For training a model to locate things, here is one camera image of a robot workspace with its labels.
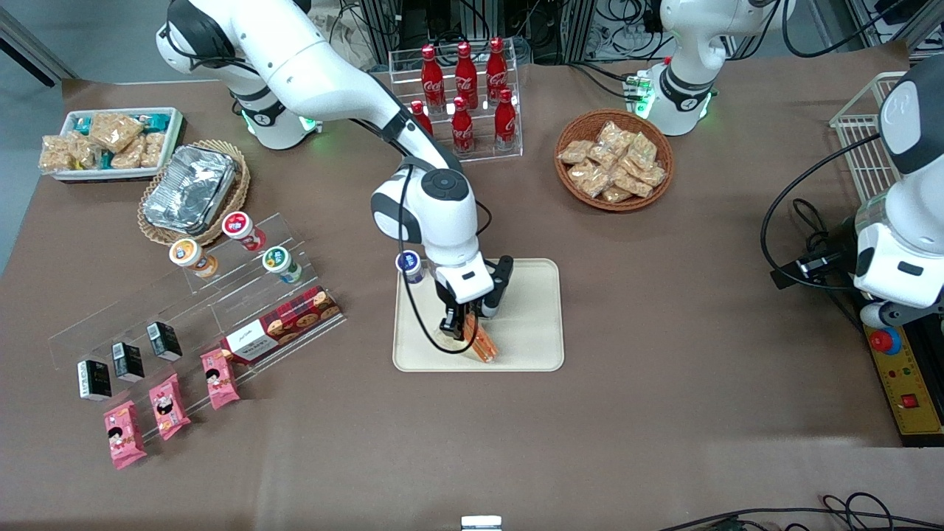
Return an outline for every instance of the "red cookie box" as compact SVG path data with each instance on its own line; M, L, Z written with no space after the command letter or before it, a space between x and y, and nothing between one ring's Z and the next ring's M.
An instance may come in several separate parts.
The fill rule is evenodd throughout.
M220 342L233 361L251 365L341 313L337 302L320 285L227 335Z

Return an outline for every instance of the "floor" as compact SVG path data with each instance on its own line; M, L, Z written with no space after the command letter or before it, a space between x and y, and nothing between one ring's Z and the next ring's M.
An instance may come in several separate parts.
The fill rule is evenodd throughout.
M791 38L801 49L822 46L821 30L809 6L818 1L832 39L851 32L843 0L801 2L791 19ZM166 3L155 0L4 0L3 8L85 79L110 83L193 79L164 64L154 34ZM784 55L780 39L766 39L758 56ZM46 88L0 54L0 271L6 267L39 172L40 137L59 131L63 114L59 88Z

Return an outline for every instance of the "white tray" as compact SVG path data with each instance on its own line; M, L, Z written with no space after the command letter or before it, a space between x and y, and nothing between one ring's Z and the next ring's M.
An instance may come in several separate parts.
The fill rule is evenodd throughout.
M512 280L498 307L498 315L480 321L498 347L495 361L487 364L471 349L464 354L436 350L416 322L402 277L396 277L396 368L404 372L551 372L564 364L561 281L557 265L550 260L514 260ZM439 321L444 316L444 305L436 296L435 282L427 270L421 283L411 284L423 324L434 338L443 337ZM455 341L444 346L455 350L463 345Z
M121 114L170 114L171 121L167 124L167 138L164 147L160 150L158 165L147 168L110 169L110 170L65 170L53 172L50 175L56 180L64 182L94 182L102 180L139 180L158 175L158 170L170 160L177 146L177 137L183 125L183 114L173 107L141 107L138 109L105 109L95 111L72 111L65 116L59 136L76 128L79 118L90 118L99 112L118 112Z

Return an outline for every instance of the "beige tray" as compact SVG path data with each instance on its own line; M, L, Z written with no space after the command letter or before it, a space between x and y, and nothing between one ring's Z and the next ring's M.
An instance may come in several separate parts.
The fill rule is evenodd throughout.
M396 278L396 368L404 372L551 372L564 364L561 282L557 265L550 260L514 260L512 281L498 315L480 322L499 350L495 361L489 364L482 363L471 350L465 354L436 350L416 322L402 277ZM423 324L433 337L442 337L439 321L444 306L436 297L435 282L427 270L423 281L411 284L411 288ZM457 341L447 347L455 350L462 346Z

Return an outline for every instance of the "aluminum foil container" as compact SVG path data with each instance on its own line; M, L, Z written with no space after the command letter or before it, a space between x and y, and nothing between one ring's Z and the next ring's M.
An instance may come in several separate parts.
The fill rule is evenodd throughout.
M144 219L171 231L203 233L226 199L237 169L229 155L196 146L178 147L163 179L144 200Z

